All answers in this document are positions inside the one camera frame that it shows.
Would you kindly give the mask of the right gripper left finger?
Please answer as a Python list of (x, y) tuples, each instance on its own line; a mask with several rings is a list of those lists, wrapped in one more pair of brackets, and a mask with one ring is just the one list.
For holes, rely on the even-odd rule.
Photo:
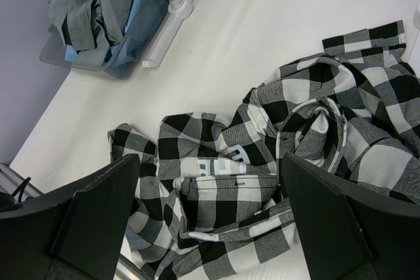
[(2, 279), (113, 279), (140, 159), (129, 154), (38, 197), (1, 194)]

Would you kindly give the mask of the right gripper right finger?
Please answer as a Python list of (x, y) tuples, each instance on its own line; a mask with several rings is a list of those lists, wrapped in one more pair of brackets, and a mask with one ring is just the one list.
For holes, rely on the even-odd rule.
[(418, 279), (419, 205), (381, 195), (288, 153), (288, 196), (311, 279)]

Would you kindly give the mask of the black white checkered shirt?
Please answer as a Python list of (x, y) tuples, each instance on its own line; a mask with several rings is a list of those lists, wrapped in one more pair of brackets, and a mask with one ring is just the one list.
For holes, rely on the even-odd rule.
[(322, 44), (251, 89), (229, 119), (169, 115), (156, 142), (126, 123), (109, 132), (112, 160), (140, 158), (126, 237), (147, 276), (222, 279), (287, 252), (288, 153), (419, 202), (419, 78), (402, 60), (403, 21)]

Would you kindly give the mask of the grey shirt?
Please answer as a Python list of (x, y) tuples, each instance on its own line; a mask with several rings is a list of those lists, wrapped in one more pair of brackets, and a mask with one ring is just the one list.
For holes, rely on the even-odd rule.
[(97, 68), (121, 43), (133, 0), (50, 0), (48, 16), (77, 64)]

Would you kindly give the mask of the light blue shirt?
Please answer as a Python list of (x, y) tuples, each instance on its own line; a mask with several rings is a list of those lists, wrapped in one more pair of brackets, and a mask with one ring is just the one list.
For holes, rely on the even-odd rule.
[(167, 0), (133, 0), (126, 25), (125, 41), (112, 45), (102, 65), (104, 71), (115, 78), (129, 75), (131, 66), (140, 57), (145, 45), (157, 31), (167, 13)]

